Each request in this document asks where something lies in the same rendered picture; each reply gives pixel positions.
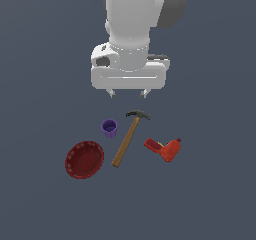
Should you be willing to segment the purple cup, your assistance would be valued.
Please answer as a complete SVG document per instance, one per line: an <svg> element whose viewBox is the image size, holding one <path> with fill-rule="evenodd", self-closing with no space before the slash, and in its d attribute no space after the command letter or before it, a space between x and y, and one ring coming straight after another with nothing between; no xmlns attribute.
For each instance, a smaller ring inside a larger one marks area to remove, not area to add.
<svg viewBox="0 0 256 240"><path fill-rule="evenodd" d="M114 119L107 119L102 122L101 129L107 138L114 138L117 134L118 124Z"/></svg>

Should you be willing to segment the red toy power drill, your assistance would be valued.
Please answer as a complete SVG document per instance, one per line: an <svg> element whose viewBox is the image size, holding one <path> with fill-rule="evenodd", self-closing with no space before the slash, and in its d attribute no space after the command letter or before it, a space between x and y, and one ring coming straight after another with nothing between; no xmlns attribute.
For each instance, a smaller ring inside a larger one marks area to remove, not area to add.
<svg viewBox="0 0 256 240"><path fill-rule="evenodd" d="M159 154L166 162L171 162L177 155L181 148L181 140L172 140L167 145L162 145L160 142L155 142L153 139L148 138L144 142L144 146Z"/></svg>

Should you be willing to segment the dark red bowl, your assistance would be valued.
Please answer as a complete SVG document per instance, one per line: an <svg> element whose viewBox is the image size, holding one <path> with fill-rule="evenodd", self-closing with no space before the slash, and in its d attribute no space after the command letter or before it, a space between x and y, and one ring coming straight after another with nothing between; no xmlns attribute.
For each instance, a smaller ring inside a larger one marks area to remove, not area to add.
<svg viewBox="0 0 256 240"><path fill-rule="evenodd" d="M102 147L94 141L83 141L68 152L65 169L75 179L87 179L101 168L103 161Z"/></svg>

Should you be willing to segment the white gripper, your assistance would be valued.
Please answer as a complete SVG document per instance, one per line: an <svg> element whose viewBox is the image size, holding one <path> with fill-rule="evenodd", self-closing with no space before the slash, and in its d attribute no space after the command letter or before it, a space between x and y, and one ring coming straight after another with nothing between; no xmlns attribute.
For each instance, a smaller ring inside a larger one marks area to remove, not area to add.
<svg viewBox="0 0 256 240"><path fill-rule="evenodd" d="M150 54L141 69L123 70L119 67L123 50L114 51L109 43L98 45L91 54L91 83L96 89L105 89L110 98L116 98L116 89L142 89L141 98L146 98L152 89L165 85L170 58Z"/></svg>

